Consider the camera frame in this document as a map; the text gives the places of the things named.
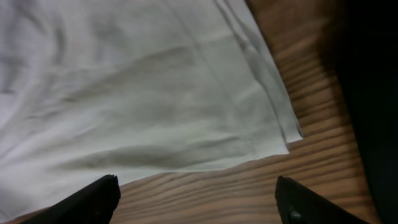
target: brown wood grain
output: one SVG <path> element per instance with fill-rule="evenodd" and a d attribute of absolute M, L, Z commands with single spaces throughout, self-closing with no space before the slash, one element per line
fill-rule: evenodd
<path fill-rule="evenodd" d="M 343 20 L 339 1 L 248 3 L 305 139 L 291 144 L 286 156 L 219 172 L 159 174 L 124 185 L 111 223 L 281 223 L 274 199 L 279 175 L 294 178 L 359 218 L 379 223 L 338 81 L 324 63 Z"/>

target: folded cloth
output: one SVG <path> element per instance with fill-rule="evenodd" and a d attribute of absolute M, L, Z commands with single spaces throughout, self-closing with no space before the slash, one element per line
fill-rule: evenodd
<path fill-rule="evenodd" d="M 0 1 L 0 222 L 301 139 L 244 1 Z"/>

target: black object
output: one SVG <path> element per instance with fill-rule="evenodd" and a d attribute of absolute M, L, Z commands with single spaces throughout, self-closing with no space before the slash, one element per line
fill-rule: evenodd
<path fill-rule="evenodd" d="M 383 223 L 397 223 L 397 1 L 347 0 L 345 43 L 336 58 L 369 189 Z"/>
<path fill-rule="evenodd" d="M 275 198 L 283 224 L 367 224 L 290 178 L 278 178 Z"/>
<path fill-rule="evenodd" d="M 119 200 L 118 178 L 106 175 L 22 224 L 108 224 Z"/>

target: gray cloth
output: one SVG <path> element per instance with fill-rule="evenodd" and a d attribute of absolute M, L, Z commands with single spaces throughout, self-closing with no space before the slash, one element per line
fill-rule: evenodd
<path fill-rule="evenodd" d="M 0 1 L 0 222 L 105 174 L 225 169 L 299 139 L 244 1 Z"/>

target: gray towel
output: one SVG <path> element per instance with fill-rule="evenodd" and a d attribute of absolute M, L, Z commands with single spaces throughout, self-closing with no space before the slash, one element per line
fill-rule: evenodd
<path fill-rule="evenodd" d="M 105 174 L 225 169 L 299 139 L 244 1 L 0 1 L 0 222 Z"/>

